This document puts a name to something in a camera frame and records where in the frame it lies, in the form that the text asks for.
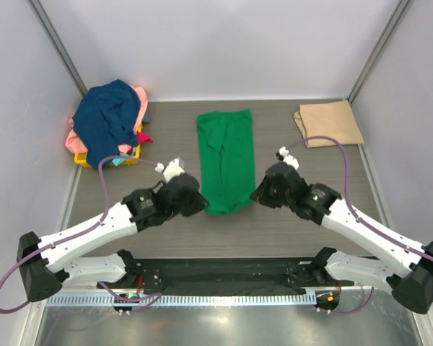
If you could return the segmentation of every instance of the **metal frame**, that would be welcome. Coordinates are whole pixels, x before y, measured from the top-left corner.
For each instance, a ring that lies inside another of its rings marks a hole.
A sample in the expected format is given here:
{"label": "metal frame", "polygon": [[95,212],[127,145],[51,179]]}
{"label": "metal frame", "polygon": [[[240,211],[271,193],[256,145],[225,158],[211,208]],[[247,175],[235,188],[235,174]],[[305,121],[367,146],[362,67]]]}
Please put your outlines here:
{"label": "metal frame", "polygon": [[353,89],[351,90],[351,93],[348,97],[348,101],[351,104],[354,102],[358,93],[361,91],[361,88],[364,86],[367,77],[370,75],[380,56],[382,56],[385,48],[390,42],[391,37],[395,33],[396,28],[403,20],[404,16],[406,15],[409,7],[412,5],[413,2],[414,0],[400,0],[396,5],[395,10],[391,14],[390,19],[385,26],[385,29],[382,31],[382,34],[377,40],[374,49],[370,53],[369,58],[367,59],[363,69],[361,70],[361,73],[359,74],[358,79],[356,80],[356,83],[353,86]]}
{"label": "metal frame", "polygon": [[50,18],[48,17],[45,9],[43,8],[40,0],[27,0],[27,3],[34,11],[37,20],[43,27],[43,31],[45,31],[45,33],[47,34],[48,39],[55,48],[57,54],[59,55],[59,58],[61,59],[61,62],[63,63],[64,67],[66,67],[67,72],[74,81],[74,84],[76,85],[80,94],[85,95],[87,93],[87,87],[85,86],[85,83],[82,80],[79,72],[77,71],[77,68],[72,62],[70,55],[67,53],[64,44],[59,38],[59,35],[56,32],[55,27],[51,23]]}
{"label": "metal frame", "polygon": [[[357,95],[359,94],[362,87],[364,86],[368,76],[372,72],[372,69],[375,67],[380,56],[383,54],[385,48],[390,42],[391,37],[396,31],[396,28],[401,23],[404,15],[407,13],[410,5],[413,2],[414,0],[400,0],[398,2],[395,10],[393,11],[392,15],[390,16],[390,19],[388,20],[388,23],[385,26],[385,29],[382,31],[381,36],[379,37],[374,49],[369,55],[369,58],[367,59],[355,85],[353,86],[350,92],[348,98],[350,104],[353,104],[354,100],[357,98]],[[68,71],[70,77],[72,78],[80,94],[82,96],[85,95],[87,93],[87,87],[85,86],[81,76],[79,75],[79,72],[77,71],[76,66],[74,65],[70,55],[65,49],[64,44],[61,42],[61,39],[58,36],[58,33],[56,32],[53,24],[51,23],[40,0],[27,0],[27,3],[30,5],[30,8],[34,11],[37,20],[42,25],[43,30],[47,34],[48,39],[50,40],[51,44],[55,48],[57,54],[61,59],[62,64],[65,66],[66,70]],[[367,177],[369,179],[369,183],[372,188],[372,193],[375,202],[377,203],[377,209],[379,211],[381,221],[385,226],[390,227],[391,222],[387,216],[387,213],[385,212],[386,207],[384,204],[384,200],[381,198],[380,188],[377,182],[375,181],[374,178],[375,175],[372,173],[372,165],[369,162],[369,159],[367,157],[365,147],[359,146],[359,152],[361,154],[361,158],[364,167],[366,169]],[[69,196],[68,196],[66,208],[64,210],[64,214],[61,219],[61,230],[66,229],[69,223],[69,217],[71,214],[72,205],[74,203],[76,188],[79,182],[81,171],[82,171],[81,167],[76,167],[76,169],[74,170],[74,176],[71,181],[71,185],[70,185],[71,187],[69,190]],[[83,291],[93,291],[93,289],[92,287],[87,287],[86,290],[81,288],[80,292]],[[26,322],[23,327],[21,340],[19,343],[20,346],[32,346],[35,344],[38,335],[38,330],[40,328],[41,319],[43,317],[44,307],[45,307],[44,302],[30,304],[29,314],[27,315]],[[432,323],[432,319],[430,318],[430,313],[423,316],[414,314],[414,318],[417,327],[419,328],[419,333],[421,335],[423,343],[425,345],[433,345],[433,323]]]}

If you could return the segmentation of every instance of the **folded tan towel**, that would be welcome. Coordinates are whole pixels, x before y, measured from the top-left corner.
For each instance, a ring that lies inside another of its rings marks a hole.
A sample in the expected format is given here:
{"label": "folded tan towel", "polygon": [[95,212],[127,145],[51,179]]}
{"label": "folded tan towel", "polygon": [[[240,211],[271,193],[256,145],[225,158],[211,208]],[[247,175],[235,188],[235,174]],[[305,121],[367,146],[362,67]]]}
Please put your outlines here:
{"label": "folded tan towel", "polygon": [[[353,111],[348,101],[325,103],[320,105],[300,105],[294,114],[303,138],[311,136],[329,136],[341,144],[363,144],[364,139],[354,120]],[[306,147],[335,146],[325,139],[305,142]]]}

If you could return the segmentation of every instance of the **gray floor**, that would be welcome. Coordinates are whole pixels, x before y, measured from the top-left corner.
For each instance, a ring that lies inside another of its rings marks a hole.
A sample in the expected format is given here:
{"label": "gray floor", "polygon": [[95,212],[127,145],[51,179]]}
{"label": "gray floor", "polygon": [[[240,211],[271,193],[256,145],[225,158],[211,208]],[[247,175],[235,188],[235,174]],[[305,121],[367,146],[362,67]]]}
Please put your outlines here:
{"label": "gray floor", "polygon": [[[185,169],[200,180],[196,118],[212,110],[250,109],[253,115],[257,184],[265,170],[276,162],[274,153],[301,138],[293,120],[299,101],[167,102],[151,103],[152,122],[144,132],[154,139],[143,145],[142,158],[167,162],[176,156]],[[378,218],[375,202],[356,146],[347,146],[350,158],[352,202],[363,212]],[[343,191],[344,166],[335,147],[292,152],[299,160],[299,172],[309,183],[322,182]],[[155,185],[160,179],[151,167],[107,169],[112,201],[120,200],[136,188]],[[74,201],[70,224],[74,225],[102,212],[104,200],[97,172],[84,169]],[[287,209],[271,210],[252,205],[232,216],[200,213],[192,218],[177,217],[164,226],[119,239],[93,251],[107,255],[119,249],[135,257],[259,257],[313,256],[322,247],[335,247],[350,254],[366,254],[348,239],[312,222],[298,219]]]}

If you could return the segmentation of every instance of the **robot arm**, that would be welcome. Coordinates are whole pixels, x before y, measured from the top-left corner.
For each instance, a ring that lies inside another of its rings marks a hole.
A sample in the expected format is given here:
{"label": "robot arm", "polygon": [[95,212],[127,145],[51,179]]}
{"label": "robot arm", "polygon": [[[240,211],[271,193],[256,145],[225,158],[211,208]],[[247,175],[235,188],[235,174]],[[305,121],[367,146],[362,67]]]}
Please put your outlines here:
{"label": "robot arm", "polygon": [[[300,218],[346,236],[378,258],[354,257],[324,248],[310,265],[311,275],[320,282],[333,278],[371,285],[391,292],[407,309],[419,314],[428,312],[433,302],[433,263],[371,231],[352,215],[338,192],[323,184],[308,185],[297,172],[297,160],[285,148],[277,157],[280,162],[268,168],[250,197],[270,208],[288,207]],[[424,246],[352,208],[363,221],[391,239],[433,256],[433,242]]]}
{"label": "robot arm", "polygon": [[[171,218],[192,216],[209,202],[199,193],[199,183],[185,173],[180,160],[171,161],[163,170],[165,181],[150,189],[134,190],[109,209],[106,218],[95,216],[62,232],[38,238],[34,232],[21,236],[17,260],[44,246],[40,253],[19,268],[28,301],[46,299],[63,286],[86,285],[104,281],[130,286],[138,268],[126,250],[106,257],[80,257],[103,244],[138,233],[151,226],[162,225]],[[92,231],[76,236],[99,223]],[[62,239],[68,241],[54,246]]]}

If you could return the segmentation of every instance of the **purple cable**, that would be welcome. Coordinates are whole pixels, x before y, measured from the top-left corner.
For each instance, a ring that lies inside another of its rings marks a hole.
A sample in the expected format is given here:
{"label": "purple cable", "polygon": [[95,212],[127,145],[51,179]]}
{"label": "purple cable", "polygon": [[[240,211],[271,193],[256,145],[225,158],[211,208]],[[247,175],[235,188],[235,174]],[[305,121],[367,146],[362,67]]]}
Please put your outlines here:
{"label": "purple cable", "polygon": [[[89,227],[88,229],[85,229],[84,231],[81,231],[77,234],[73,234],[71,236],[68,236],[66,238],[62,238],[59,239],[57,241],[55,241],[53,243],[54,246],[60,245],[65,243],[66,241],[71,241],[75,238],[79,238],[80,236],[84,236],[85,234],[93,231],[94,229],[96,229],[108,216],[109,213],[109,205],[110,205],[110,198],[109,198],[109,193],[108,193],[108,185],[106,184],[106,180],[104,177],[104,174],[102,173],[102,166],[105,162],[107,161],[111,161],[112,159],[132,159],[138,162],[143,162],[145,164],[151,165],[153,167],[157,166],[157,162],[153,162],[153,161],[147,161],[147,160],[143,160],[143,159],[137,159],[136,157],[132,157],[132,156],[121,156],[121,155],[114,155],[114,156],[109,156],[104,158],[103,160],[101,160],[100,164],[98,164],[98,172],[100,173],[100,180],[101,180],[101,185],[102,185],[102,190],[104,191],[104,196],[105,196],[105,209],[102,212],[101,218],[100,220],[95,223],[93,226]],[[51,244],[45,245],[44,247],[35,250],[34,252],[31,252],[30,254],[28,254],[27,256],[23,257],[18,263],[16,263],[15,265],[13,265],[8,272],[5,273],[5,275],[3,276],[2,279],[0,279],[0,290],[3,287],[3,285],[5,284],[5,282],[8,280],[8,278],[11,276],[11,274],[18,269],[19,267],[21,267],[24,263],[26,263],[28,260],[32,259],[33,257],[37,256],[38,254],[51,249]],[[26,301],[24,303],[22,303],[21,305],[13,308],[13,309],[2,309],[0,307],[0,314],[12,314],[16,311],[19,311],[20,309],[24,308],[27,304],[29,303],[29,301]]]}
{"label": "purple cable", "polygon": [[296,145],[298,145],[300,143],[304,143],[304,142],[310,141],[312,139],[325,139],[325,140],[328,140],[328,141],[332,141],[340,149],[341,154],[344,157],[344,163],[345,163],[345,189],[344,189],[345,190],[345,203],[346,203],[346,206],[349,209],[349,212],[356,218],[356,221],[362,223],[368,229],[370,229],[371,231],[373,231],[377,235],[381,236],[382,238],[388,240],[389,242],[393,243],[394,245],[396,245],[398,247],[402,247],[403,249],[405,249],[407,251],[410,251],[413,254],[417,254],[420,257],[423,257],[426,260],[429,260],[429,261],[433,262],[433,256],[430,256],[429,254],[425,254],[424,252],[421,252],[419,250],[412,249],[411,247],[406,246],[404,243],[401,243],[400,241],[397,241],[396,239],[393,239],[391,236],[388,236],[387,234],[383,233],[381,230],[375,228],[373,225],[371,225],[370,223],[368,223],[367,221],[365,221],[364,219],[362,219],[358,215],[358,213],[354,210],[353,205],[351,204],[351,198],[349,197],[349,163],[348,163],[348,156],[346,155],[344,146],[340,142],[338,142],[335,138],[331,138],[331,137],[328,137],[328,136],[306,137],[305,139],[302,139],[301,141],[297,141],[297,142],[293,143],[291,146],[286,147],[286,149],[288,150],[288,149],[293,148],[294,146],[296,146]]}

